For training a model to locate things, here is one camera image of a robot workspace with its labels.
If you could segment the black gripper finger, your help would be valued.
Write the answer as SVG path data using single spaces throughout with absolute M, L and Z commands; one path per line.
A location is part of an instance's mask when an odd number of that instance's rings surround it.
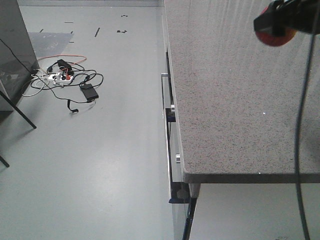
M 318 35 L 318 6 L 318 0 L 274 0 L 253 20 L 253 29 L 269 35 L 284 35 L 286 29 Z

